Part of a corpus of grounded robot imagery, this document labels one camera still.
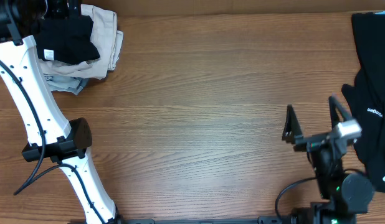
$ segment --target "wood grain surface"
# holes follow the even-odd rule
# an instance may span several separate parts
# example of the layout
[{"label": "wood grain surface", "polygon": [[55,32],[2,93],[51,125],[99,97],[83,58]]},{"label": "wood grain surface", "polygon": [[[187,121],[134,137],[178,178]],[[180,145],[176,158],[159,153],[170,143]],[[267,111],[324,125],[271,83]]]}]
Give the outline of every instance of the wood grain surface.
[{"label": "wood grain surface", "polygon": [[385,0],[83,0],[119,16],[308,13],[385,10]]},{"label": "wood grain surface", "polygon": [[[305,134],[330,129],[327,99],[352,83],[359,62],[351,14],[122,17],[116,71],[76,97],[55,93],[68,119],[84,117],[104,187],[126,218],[255,218],[273,215],[288,184],[313,176],[306,154],[281,141],[292,103]],[[53,171],[12,193],[35,162],[0,78],[0,223],[66,223],[83,211]],[[362,168],[352,149],[345,167]],[[46,160],[42,170],[52,164]],[[315,182],[280,201],[319,201]],[[385,223],[376,194],[359,223]]]}]

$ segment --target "black garment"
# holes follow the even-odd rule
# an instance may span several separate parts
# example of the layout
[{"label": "black garment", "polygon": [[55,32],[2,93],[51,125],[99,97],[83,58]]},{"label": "black garment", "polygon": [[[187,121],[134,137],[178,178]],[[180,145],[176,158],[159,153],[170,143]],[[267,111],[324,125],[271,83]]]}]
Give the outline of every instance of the black garment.
[{"label": "black garment", "polygon": [[90,41],[93,30],[90,16],[44,19],[40,26],[40,33],[35,36],[40,59],[47,59],[44,50],[53,50],[54,60],[71,65],[100,58],[97,48]]},{"label": "black garment", "polygon": [[385,15],[354,14],[352,26],[361,70],[342,92],[363,129],[354,149],[375,189],[385,192]]},{"label": "black garment", "polygon": [[361,68],[377,101],[385,101],[385,15],[353,14],[354,41]]}]

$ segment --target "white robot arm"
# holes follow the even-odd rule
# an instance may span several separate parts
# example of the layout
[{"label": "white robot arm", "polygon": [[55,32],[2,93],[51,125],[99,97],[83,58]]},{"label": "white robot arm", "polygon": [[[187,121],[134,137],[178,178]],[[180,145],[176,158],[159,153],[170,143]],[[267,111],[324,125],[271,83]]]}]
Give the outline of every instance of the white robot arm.
[{"label": "white robot arm", "polygon": [[[0,43],[0,63],[7,67],[0,65],[0,76],[16,103],[28,136],[29,145],[22,154],[27,161],[37,160],[42,157],[41,149],[45,144],[46,152],[43,157],[51,157],[52,161],[61,164],[59,168],[68,177],[82,204],[86,222],[89,224],[109,223],[115,219],[116,206],[103,188],[92,161],[91,148],[89,146],[85,149],[76,149],[76,153],[71,153],[68,146],[65,152],[59,150],[65,148],[59,144],[70,144],[71,142],[74,146],[78,146],[77,141],[80,140],[77,138],[80,135],[77,130],[72,130],[72,128],[75,129],[75,126],[71,126],[63,116],[48,90],[38,63],[36,42],[33,36],[23,38],[22,42],[23,44],[18,46],[14,45],[13,41]],[[29,95],[44,130],[45,142],[42,142],[37,122],[24,94],[8,70],[16,76]],[[85,120],[83,119],[77,124],[80,123],[84,125],[83,128],[88,129],[90,134]]]}]

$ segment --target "black clamp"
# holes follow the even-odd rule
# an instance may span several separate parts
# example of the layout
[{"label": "black clamp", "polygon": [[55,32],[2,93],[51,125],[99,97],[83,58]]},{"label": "black clamp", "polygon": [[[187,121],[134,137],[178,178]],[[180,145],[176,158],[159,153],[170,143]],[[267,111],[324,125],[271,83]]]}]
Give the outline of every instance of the black clamp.
[{"label": "black clamp", "polygon": [[[92,132],[86,119],[79,118],[69,121],[71,131],[67,138],[57,138],[57,142],[46,145],[44,157],[50,157],[52,162],[61,163],[62,160],[79,156],[84,158],[86,149],[93,144]],[[40,158],[42,147],[36,143],[26,144],[22,155],[27,162],[37,161]]]}]

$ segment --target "black cable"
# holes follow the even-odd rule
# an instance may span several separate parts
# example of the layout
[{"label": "black cable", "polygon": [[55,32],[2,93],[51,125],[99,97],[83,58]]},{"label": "black cable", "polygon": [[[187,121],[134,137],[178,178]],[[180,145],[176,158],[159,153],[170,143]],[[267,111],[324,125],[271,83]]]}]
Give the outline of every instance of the black cable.
[{"label": "black cable", "polygon": [[306,152],[307,161],[309,161],[310,165],[313,166],[313,162],[311,161],[310,153]]},{"label": "black cable", "polygon": [[282,219],[281,219],[280,212],[278,212],[278,201],[280,201],[282,195],[283,195],[285,192],[287,192],[288,190],[290,190],[290,189],[292,189],[292,188],[294,188],[294,187],[296,187],[296,186],[298,186],[298,185],[300,185],[300,184],[302,184],[302,183],[305,183],[305,182],[308,182],[308,181],[311,181],[311,180],[315,180],[315,179],[316,179],[316,177],[310,177],[310,178],[306,178],[306,179],[303,179],[303,180],[298,180],[298,181],[296,181],[295,183],[290,184],[288,187],[285,187],[285,188],[279,193],[277,199],[275,200],[274,208],[275,208],[275,213],[276,213],[276,215],[277,215],[277,217],[278,217],[278,219],[279,219],[280,221],[282,221]]},{"label": "black cable", "polygon": [[77,171],[77,169],[69,164],[60,164],[60,165],[56,165],[56,166],[53,166],[53,167],[50,167],[48,168],[47,170],[41,172],[39,175],[37,175],[35,178],[33,178],[30,182],[30,184],[32,184],[33,182],[37,181],[39,178],[41,178],[43,175],[45,175],[46,173],[52,171],[52,170],[55,170],[56,168],[60,168],[60,167],[68,167],[69,169],[71,169],[72,172],[75,173],[76,177],[78,178],[79,182],[80,182],[80,186],[82,187],[82,190],[83,190],[83,193],[85,194],[85,197],[87,199],[87,202],[88,204],[90,205],[90,208],[93,209],[94,213],[97,215],[97,217],[100,219],[100,221],[104,224],[105,221],[104,219],[101,217],[101,215],[99,214],[98,210],[94,207],[94,204],[92,203],[92,201],[90,200],[90,197],[88,196],[87,194],[87,190],[86,190],[86,186],[85,184],[83,183],[83,180],[79,174],[79,172]]},{"label": "black cable", "polygon": [[330,162],[330,166],[328,167],[327,171],[327,177],[329,177],[335,170],[335,167],[338,165],[338,162],[336,161],[336,155],[335,155],[335,148],[331,146],[331,153],[332,153],[332,161]]},{"label": "black cable", "polygon": [[7,65],[5,65],[1,60],[0,60],[0,66],[10,75],[10,77],[12,78],[12,80],[14,81],[14,83],[18,86],[19,90],[21,91],[21,93],[24,95],[24,98],[27,102],[27,104],[29,105],[29,108],[31,109],[31,112],[33,114],[33,117],[35,119],[35,122],[36,122],[36,125],[37,125],[37,128],[39,129],[39,134],[42,138],[42,152],[41,152],[41,155],[40,155],[40,158],[39,160],[37,161],[37,164],[35,166],[35,169],[32,171],[31,175],[28,177],[28,179],[19,187],[18,190],[16,190],[14,192],[14,195],[17,195],[19,194],[19,192],[21,192],[22,190],[24,190],[27,186],[29,186],[29,182],[33,179],[33,177],[36,175],[37,171],[39,170],[40,168],[40,165],[42,164],[43,162],[43,159],[44,159],[44,154],[45,154],[45,132],[43,131],[43,127],[42,127],[42,124],[40,123],[40,119],[36,113],[36,110],[35,110],[35,107],[33,106],[33,103],[31,101],[31,99],[29,98],[29,95],[27,94],[27,92],[25,91],[23,85],[21,84],[21,81],[15,76],[15,74],[7,67]]}]

